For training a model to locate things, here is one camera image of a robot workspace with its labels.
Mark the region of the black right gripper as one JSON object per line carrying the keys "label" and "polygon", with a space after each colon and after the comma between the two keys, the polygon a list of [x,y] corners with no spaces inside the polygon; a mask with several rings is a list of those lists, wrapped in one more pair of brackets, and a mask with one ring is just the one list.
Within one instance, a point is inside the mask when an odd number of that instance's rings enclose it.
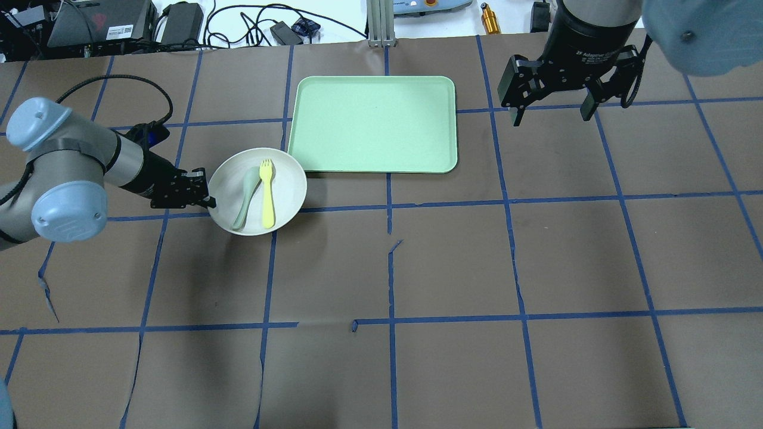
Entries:
{"label": "black right gripper", "polygon": [[498,96],[501,106],[511,108],[512,125],[520,126],[525,109],[554,92],[587,89],[583,120],[593,119],[613,97],[622,108],[632,106],[645,67],[644,52],[627,43],[634,28],[555,21],[542,54],[536,60],[511,56],[501,76]]}

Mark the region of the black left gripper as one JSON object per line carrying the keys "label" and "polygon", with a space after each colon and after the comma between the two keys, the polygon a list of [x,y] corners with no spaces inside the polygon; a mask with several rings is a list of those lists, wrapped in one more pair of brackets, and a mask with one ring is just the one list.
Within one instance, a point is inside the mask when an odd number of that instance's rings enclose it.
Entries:
{"label": "black left gripper", "polygon": [[128,191],[150,199],[153,209],[210,208],[205,168],[179,169],[152,152],[144,153],[141,168],[128,182]]}

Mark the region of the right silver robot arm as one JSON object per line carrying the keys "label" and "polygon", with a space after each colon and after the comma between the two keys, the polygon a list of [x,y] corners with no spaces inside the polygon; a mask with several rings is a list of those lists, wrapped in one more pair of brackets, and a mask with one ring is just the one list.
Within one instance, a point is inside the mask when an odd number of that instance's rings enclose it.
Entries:
{"label": "right silver robot arm", "polygon": [[652,44],[685,75],[724,75],[761,61],[761,19],[760,1],[558,1],[542,54],[508,60],[501,105],[515,126],[554,92],[586,89],[583,120],[611,98],[629,108]]}

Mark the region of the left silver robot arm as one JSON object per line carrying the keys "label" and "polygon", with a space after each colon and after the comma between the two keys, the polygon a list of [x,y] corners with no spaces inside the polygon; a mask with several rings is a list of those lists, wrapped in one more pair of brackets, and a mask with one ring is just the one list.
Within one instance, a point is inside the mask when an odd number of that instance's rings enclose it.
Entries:
{"label": "left silver robot arm", "polygon": [[108,184],[148,199],[153,209],[217,206],[205,170],[179,169],[155,154],[148,132],[119,133],[47,98],[19,105],[7,138],[27,157],[21,178],[2,186],[3,250],[36,237],[71,243],[100,234]]}

